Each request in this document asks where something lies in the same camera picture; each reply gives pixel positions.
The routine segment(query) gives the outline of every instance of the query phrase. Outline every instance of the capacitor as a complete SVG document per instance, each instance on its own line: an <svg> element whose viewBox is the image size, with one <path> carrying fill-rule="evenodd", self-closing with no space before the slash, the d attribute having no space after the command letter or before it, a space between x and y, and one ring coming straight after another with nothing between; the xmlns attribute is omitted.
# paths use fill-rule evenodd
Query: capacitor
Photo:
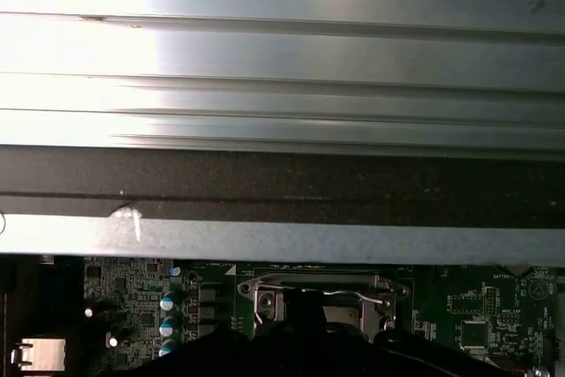
<svg viewBox="0 0 565 377"><path fill-rule="evenodd" d="M124 344L131 334L132 331L129 328L119 328L118 330L110 332L107 337L108 346L110 348L116 348Z"/></svg>
<svg viewBox="0 0 565 377"><path fill-rule="evenodd" d="M114 309L114 305L108 300L98 300L87 305L85 308L85 317L94 318L95 316Z"/></svg>
<svg viewBox="0 0 565 377"><path fill-rule="evenodd" d="M174 291L168 291L161 298L161 302L159 303L159 306L163 311L168 312L168 311L172 311L172 309L175 307L177 303L178 303L178 294L176 294Z"/></svg>
<svg viewBox="0 0 565 377"><path fill-rule="evenodd" d="M159 349L159 358L171 353L177 348L177 342L172 339L166 340Z"/></svg>
<svg viewBox="0 0 565 377"><path fill-rule="evenodd" d="M177 319L175 317L167 317L159 326L159 334L163 337L171 337L177 329Z"/></svg>

